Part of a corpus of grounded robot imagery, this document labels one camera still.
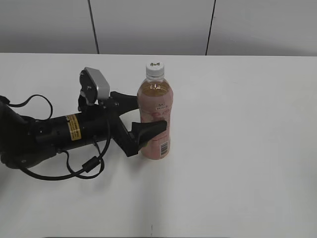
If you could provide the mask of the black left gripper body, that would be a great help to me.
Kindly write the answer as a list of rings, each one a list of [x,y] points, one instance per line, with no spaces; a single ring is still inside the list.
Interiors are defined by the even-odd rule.
[[[102,104],[88,105],[84,97],[78,99],[78,120],[82,139],[91,143],[93,139],[104,141],[113,139],[126,156],[138,154],[138,145],[134,135],[127,130],[114,109],[111,97]]]

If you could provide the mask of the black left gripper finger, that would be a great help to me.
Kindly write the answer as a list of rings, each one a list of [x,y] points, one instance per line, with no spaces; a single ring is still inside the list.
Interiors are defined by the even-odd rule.
[[[138,109],[137,96],[125,95],[112,91],[110,97],[113,101],[114,109],[119,116]]]
[[[131,132],[135,137],[138,150],[141,150],[147,143],[163,133],[167,129],[167,121],[159,120],[155,122],[132,122]]]

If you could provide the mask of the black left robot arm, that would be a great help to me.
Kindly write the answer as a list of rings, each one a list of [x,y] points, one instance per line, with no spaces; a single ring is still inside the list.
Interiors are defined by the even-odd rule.
[[[167,129],[163,119],[132,123],[128,131],[120,116],[138,109],[137,97],[111,92],[98,104],[88,105],[78,99],[78,113],[49,119],[34,119],[16,113],[11,104],[0,98],[0,159],[11,169],[18,165],[31,168],[54,157],[62,150],[83,147],[93,142],[113,139],[126,156],[134,156],[148,141]]]

